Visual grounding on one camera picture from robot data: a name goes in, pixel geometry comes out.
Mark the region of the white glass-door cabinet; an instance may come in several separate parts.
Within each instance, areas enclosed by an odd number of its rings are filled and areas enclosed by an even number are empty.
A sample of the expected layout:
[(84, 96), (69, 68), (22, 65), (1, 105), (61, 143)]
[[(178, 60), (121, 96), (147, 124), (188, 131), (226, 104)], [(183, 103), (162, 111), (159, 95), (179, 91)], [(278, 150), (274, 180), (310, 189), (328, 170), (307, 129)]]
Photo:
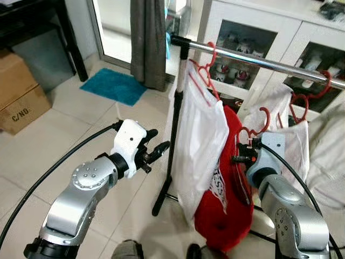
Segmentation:
[[(343, 80), (344, 25), (321, 17), (319, 8), (313, 0), (205, 0), (198, 39), (203, 44), (214, 42), (219, 50), (236, 50), (307, 71), (328, 71)], [(308, 106), (301, 100), (293, 104), (296, 113), (308, 120), (345, 101), (343, 86), (332, 85), (325, 93), (323, 83), (230, 58), (212, 62), (210, 75), (222, 94), (240, 103), (239, 114), (247, 114), (279, 86), (314, 96)]]

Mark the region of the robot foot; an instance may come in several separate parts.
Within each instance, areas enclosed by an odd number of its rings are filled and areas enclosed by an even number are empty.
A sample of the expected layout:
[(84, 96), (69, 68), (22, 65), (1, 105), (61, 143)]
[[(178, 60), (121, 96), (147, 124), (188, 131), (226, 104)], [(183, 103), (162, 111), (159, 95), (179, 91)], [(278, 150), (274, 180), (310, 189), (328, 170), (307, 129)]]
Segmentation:
[(111, 259), (144, 259), (143, 247), (136, 240), (124, 240), (115, 247)]
[(199, 244), (192, 243), (188, 247), (185, 259), (203, 259), (202, 249)]

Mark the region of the red shirt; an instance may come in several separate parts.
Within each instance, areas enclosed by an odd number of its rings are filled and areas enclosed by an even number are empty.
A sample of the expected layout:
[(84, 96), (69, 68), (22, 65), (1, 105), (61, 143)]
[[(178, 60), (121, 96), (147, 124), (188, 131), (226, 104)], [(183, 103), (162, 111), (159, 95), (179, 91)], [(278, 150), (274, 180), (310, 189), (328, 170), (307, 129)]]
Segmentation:
[(209, 248), (228, 252), (248, 235), (254, 207), (246, 166), (232, 159), (240, 154), (238, 136), (243, 126), (230, 107), (224, 106), (224, 113), (230, 132), (210, 188), (195, 212), (195, 229)]

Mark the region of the grey curtain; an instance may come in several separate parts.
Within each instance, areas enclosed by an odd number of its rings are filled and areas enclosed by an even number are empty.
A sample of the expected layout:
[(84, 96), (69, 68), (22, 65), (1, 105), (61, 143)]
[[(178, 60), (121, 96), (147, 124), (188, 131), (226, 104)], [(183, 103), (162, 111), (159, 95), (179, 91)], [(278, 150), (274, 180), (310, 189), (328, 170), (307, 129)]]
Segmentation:
[(165, 0), (130, 0), (130, 72), (146, 88), (166, 90)]

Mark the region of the chrome clothes rail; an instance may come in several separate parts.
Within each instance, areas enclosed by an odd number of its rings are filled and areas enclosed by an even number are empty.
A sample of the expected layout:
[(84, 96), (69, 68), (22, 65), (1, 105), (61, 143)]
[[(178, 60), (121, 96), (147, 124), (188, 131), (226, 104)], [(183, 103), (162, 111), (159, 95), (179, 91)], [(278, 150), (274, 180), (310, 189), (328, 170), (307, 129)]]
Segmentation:
[(274, 62), (272, 60), (255, 57), (251, 54), (245, 54), (242, 52), (237, 52), (234, 50), (217, 50), (209, 45), (205, 45), (198, 42), (193, 42), (187, 38), (180, 36), (172, 36), (171, 44), (177, 45), (181, 49), (192, 49), (199, 50), (200, 52), (208, 54), (216, 54), (217, 57), (224, 57), (229, 59), (234, 59), (251, 66), (263, 67), (264, 69), (269, 69), (271, 71), (282, 72), (288, 76), (299, 77), (301, 79), (311, 80), (314, 82), (326, 83), (328, 77), (323, 76), (320, 72), (308, 71), (306, 69), (301, 69), (300, 67), (289, 66), (281, 62)]

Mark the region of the teal floor mat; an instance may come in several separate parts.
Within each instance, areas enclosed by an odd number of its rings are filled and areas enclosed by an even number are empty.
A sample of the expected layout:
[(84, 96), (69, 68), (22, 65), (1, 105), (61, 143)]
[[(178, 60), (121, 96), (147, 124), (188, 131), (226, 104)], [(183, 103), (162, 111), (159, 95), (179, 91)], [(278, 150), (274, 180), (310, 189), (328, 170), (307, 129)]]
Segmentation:
[(147, 90), (133, 76), (105, 67), (80, 86), (80, 89), (127, 106), (135, 106)]

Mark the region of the black items pile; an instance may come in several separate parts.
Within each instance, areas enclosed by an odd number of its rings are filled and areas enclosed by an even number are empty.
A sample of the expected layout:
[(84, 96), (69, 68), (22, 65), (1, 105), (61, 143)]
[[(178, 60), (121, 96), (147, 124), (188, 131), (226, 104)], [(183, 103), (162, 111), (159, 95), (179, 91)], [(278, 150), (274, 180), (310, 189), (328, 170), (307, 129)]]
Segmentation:
[(319, 7), (319, 13), (327, 20), (343, 24), (345, 0), (323, 0), (323, 4)]

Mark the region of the black desk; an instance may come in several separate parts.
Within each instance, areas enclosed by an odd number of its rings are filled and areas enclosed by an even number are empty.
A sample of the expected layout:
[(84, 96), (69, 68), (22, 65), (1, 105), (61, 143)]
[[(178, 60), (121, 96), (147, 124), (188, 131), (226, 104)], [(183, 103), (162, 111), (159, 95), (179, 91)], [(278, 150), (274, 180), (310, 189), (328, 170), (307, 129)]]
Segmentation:
[(8, 6), (0, 3), (0, 49), (9, 46), (9, 33), (12, 32), (10, 25), (16, 25), (20, 21), (26, 22), (26, 26), (38, 24), (42, 21), (41, 15), (49, 10), (53, 10), (57, 15), (63, 42), (72, 60), (72, 67), (81, 82), (85, 82), (89, 75), (78, 47), (74, 26), (67, 12), (66, 0), (19, 0)]

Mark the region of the white t-shirt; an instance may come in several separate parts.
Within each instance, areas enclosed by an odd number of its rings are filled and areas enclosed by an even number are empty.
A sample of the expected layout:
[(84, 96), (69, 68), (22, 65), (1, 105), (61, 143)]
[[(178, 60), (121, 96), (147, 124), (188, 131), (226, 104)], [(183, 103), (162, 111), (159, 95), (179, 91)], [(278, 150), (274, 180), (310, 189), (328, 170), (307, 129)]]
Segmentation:
[(245, 131), (239, 134), (241, 143), (249, 143), (249, 131), (259, 132), (266, 123), (266, 114), (261, 110), (264, 107), (270, 114), (268, 132), (284, 135), (286, 147), (284, 148), (284, 160), (305, 181), (309, 173), (309, 143), (308, 125), (302, 121), (293, 126), (288, 125), (288, 116), (291, 114), (290, 103), (292, 89), (279, 84), (266, 87), (265, 91), (252, 103), (243, 103), (239, 109), (239, 118)]
[(181, 74), (182, 102), (172, 158), (172, 184), (190, 223), (209, 190), (229, 136), (223, 103), (208, 89), (208, 73), (188, 59)]

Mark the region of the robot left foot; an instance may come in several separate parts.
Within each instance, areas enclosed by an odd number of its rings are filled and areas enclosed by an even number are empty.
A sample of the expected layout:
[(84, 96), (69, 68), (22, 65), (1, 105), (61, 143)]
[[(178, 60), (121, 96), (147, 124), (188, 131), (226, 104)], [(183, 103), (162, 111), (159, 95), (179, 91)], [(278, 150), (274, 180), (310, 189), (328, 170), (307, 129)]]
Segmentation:
[(143, 247), (136, 240), (124, 240), (115, 247), (111, 259), (144, 259)]

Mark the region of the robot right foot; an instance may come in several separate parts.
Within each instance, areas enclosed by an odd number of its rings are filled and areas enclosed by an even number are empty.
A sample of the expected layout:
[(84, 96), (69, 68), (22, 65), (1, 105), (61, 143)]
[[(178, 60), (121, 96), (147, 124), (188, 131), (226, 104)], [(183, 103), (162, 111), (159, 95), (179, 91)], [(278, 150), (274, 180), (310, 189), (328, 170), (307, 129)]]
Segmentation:
[(202, 249), (199, 244), (192, 243), (188, 247), (185, 259), (203, 259)]

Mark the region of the small printed cardboard box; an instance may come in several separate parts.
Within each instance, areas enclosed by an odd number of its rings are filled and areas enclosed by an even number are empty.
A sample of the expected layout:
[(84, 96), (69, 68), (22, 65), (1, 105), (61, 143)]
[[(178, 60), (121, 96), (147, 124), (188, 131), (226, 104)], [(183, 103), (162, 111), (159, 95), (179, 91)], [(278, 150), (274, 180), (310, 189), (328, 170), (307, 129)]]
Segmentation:
[(17, 135), (51, 107), (44, 89), (36, 85), (26, 94), (0, 109), (0, 130), (10, 135)]

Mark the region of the red plastic hanger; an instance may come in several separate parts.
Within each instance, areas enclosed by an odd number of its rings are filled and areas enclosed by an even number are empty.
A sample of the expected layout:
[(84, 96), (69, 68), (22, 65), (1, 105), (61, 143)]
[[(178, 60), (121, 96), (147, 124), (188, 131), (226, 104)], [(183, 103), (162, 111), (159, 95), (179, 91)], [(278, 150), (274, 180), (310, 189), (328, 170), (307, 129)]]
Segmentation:
[(210, 76), (209, 68), (212, 67), (212, 65), (215, 63), (216, 58), (218, 56), (217, 54), (217, 47), (214, 44), (214, 42), (207, 42), (207, 45), (209, 47), (212, 47), (212, 58), (209, 63), (205, 64), (204, 66), (200, 66), (198, 62), (195, 60), (191, 60), (191, 62), (194, 64), (194, 67), (197, 69), (197, 73), (202, 78), (202, 81), (205, 84), (206, 88), (211, 88), (212, 93), (217, 99), (217, 101), (221, 101), (220, 96), (218, 94), (217, 89), (215, 88), (214, 84), (212, 83), (212, 78)]
[(268, 131), (271, 125), (271, 111), (265, 106), (241, 107), (239, 109), (241, 127), (234, 140), (239, 144), (247, 145), (252, 138)]
[[(295, 93), (292, 93), (291, 101), (290, 101), (290, 112), (291, 112), (293, 120), (295, 121), (296, 124), (299, 124), (302, 121), (305, 121), (307, 119), (307, 114), (309, 111), (309, 100), (310, 99), (320, 99), (321, 97), (325, 96), (325, 94), (328, 93), (328, 91), (330, 91), (330, 89), (331, 89), (331, 81), (330, 80), (333, 78), (331, 76), (331, 73), (328, 71), (321, 71), (320, 73), (326, 77), (326, 86), (320, 93), (318, 93), (318, 94), (295, 94)], [(295, 110), (292, 107), (292, 105), (298, 99), (302, 99), (303, 103), (304, 103), (304, 112), (303, 112), (303, 115), (301, 117), (296, 116)]]

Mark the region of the black rack stand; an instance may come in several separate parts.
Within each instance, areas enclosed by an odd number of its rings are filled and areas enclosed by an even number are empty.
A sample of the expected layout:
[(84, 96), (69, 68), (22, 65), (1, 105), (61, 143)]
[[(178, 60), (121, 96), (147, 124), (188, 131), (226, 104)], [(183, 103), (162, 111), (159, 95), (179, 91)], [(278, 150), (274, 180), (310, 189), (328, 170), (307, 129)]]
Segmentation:
[(173, 91), (174, 93), (174, 101), (173, 101), (173, 108), (172, 108), (172, 124), (171, 124), (171, 133), (170, 133), (170, 148), (168, 152), (168, 163), (166, 166), (166, 175), (165, 181), (163, 182), (162, 188), (158, 193), (157, 200), (155, 200), (153, 208), (152, 208), (152, 215), (153, 217), (158, 216), (160, 210), (162, 209), (163, 203), (166, 198), (173, 199), (177, 201), (178, 199), (170, 195), (168, 191), (170, 190), (170, 186), (172, 183), (172, 166), (173, 166), (173, 156), (175, 152), (175, 145), (176, 145), (176, 138), (177, 138), (177, 129), (179, 125), (179, 116), (180, 116), (180, 109), (182, 107), (182, 99), (183, 99), (183, 72), (187, 70), (187, 59), (188, 59), (188, 52), (189, 52), (189, 45), (188, 43), (180, 44), (173, 40), (172, 45), (179, 46), (180, 49), (180, 66), (179, 66), (179, 74), (176, 77), (177, 84), (176, 89)]

